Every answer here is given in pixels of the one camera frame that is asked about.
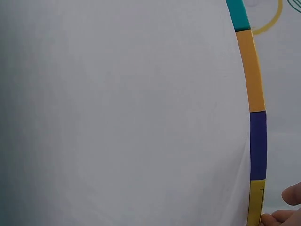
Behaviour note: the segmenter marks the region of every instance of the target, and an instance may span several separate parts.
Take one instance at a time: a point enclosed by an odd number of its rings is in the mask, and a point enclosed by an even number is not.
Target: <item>teal segment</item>
[[[236,32],[250,30],[248,16],[242,0],[226,0]]]

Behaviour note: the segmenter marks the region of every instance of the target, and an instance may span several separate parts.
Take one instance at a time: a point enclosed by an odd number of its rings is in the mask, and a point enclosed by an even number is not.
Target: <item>drawing on wall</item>
[[[300,0],[287,0],[287,1],[300,2]],[[244,0],[244,4],[246,7],[255,7],[258,4],[260,4],[261,2],[262,2],[262,0]],[[264,33],[266,31],[268,31],[271,27],[273,27],[275,25],[275,23],[278,21],[278,19],[280,18],[282,9],[283,9],[283,0],[278,0],[278,7],[277,7],[277,11],[274,14],[274,16],[263,27],[260,27],[260,28],[252,27],[253,34],[258,35],[258,34]]]
[[[287,0],[288,4],[290,4],[293,9],[297,12],[301,13],[301,1],[300,0]]]

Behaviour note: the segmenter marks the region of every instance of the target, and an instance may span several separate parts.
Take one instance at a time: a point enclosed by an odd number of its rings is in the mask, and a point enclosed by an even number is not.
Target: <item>yellow ring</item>
[[[266,32],[268,29],[270,29],[272,26],[274,26],[274,24],[278,21],[278,19],[281,16],[282,9],[283,9],[283,0],[278,0],[278,9],[277,9],[277,12],[274,15],[273,19],[271,19],[271,21],[268,22],[262,28],[259,28],[259,29],[256,29],[256,30],[252,30],[253,35],[257,35],[257,34],[261,34],[263,32]]]

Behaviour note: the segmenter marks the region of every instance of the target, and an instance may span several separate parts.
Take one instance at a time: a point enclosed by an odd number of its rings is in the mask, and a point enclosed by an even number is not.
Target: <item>blue segment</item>
[[[267,173],[267,117],[266,112],[250,113],[251,123],[251,180],[264,180]]]
[[[226,0],[226,3],[235,31],[250,30],[251,26],[242,0]]]

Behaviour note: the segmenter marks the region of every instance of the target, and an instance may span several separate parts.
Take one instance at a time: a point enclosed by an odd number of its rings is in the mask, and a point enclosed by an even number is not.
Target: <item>hand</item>
[[[283,200],[291,205],[301,204],[301,182],[282,192]],[[301,208],[295,210],[277,210],[270,214],[263,214],[260,226],[301,226]]]

